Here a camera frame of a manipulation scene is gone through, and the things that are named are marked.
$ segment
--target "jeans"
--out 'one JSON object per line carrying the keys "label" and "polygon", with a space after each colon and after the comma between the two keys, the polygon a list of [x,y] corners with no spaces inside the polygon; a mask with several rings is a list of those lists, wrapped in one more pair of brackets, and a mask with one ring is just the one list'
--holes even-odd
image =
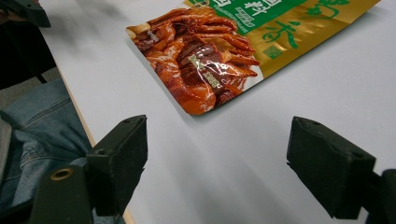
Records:
{"label": "jeans", "polygon": [[[40,85],[0,116],[12,127],[0,212],[34,198],[43,174],[67,164],[83,165],[92,148],[61,79]],[[111,220],[94,218],[95,223]]]}

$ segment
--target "black plastic bracket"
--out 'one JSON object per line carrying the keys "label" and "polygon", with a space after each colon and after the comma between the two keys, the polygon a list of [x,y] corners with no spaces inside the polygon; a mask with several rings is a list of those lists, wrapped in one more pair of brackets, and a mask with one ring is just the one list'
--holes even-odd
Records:
{"label": "black plastic bracket", "polygon": [[373,172],[375,157],[338,133],[294,117],[287,159],[331,217],[356,219],[364,207],[368,222],[396,223],[395,170],[378,176]]}
{"label": "black plastic bracket", "polygon": [[147,118],[120,122],[87,154],[88,184],[98,216],[125,211],[148,160]]}
{"label": "black plastic bracket", "polygon": [[42,223],[93,223],[81,167],[68,165],[41,177],[29,224]]}
{"label": "black plastic bracket", "polygon": [[50,27],[50,20],[43,7],[31,0],[1,0],[0,8],[8,13],[9,10],[18,16],[28,20],[30,23],[43,28]]}

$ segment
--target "white tabletop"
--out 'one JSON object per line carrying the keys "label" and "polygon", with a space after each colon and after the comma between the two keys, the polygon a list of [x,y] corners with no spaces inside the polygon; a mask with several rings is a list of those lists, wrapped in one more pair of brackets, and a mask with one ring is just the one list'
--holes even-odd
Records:
{"label": "white tabletop", "polygon": [[128,209],[138,224],[363,223],[331,219],[286,164],[293,116],[323,123],[396,168],[396,2],[240,97],[186,114],[124,32],[179,0],[40,0],[42,33],[93,143],[148,117],[148,163]]}

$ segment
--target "green label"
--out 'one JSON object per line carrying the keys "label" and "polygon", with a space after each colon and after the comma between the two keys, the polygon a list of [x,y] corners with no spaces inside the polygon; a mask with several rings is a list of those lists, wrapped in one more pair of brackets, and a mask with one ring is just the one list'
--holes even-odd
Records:
{"label": "green label", "polygon": [[[210,0],[209,5],[216,10],[218,15],[236,21],[239,33],[245,35],[306,1],[307,0]],[[199,1],[190,0],[190,2],[196,4]]]}

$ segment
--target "blue denim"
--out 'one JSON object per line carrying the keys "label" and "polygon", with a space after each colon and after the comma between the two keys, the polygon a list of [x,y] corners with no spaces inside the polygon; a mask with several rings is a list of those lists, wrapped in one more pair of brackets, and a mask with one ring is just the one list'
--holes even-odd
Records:
{"label": "blue denim", "polygon": [[92,148],[61,79],[40,85],[0,116],[12,127],[0,212],[35,197],[43,174],[67,164],[83,165]]}

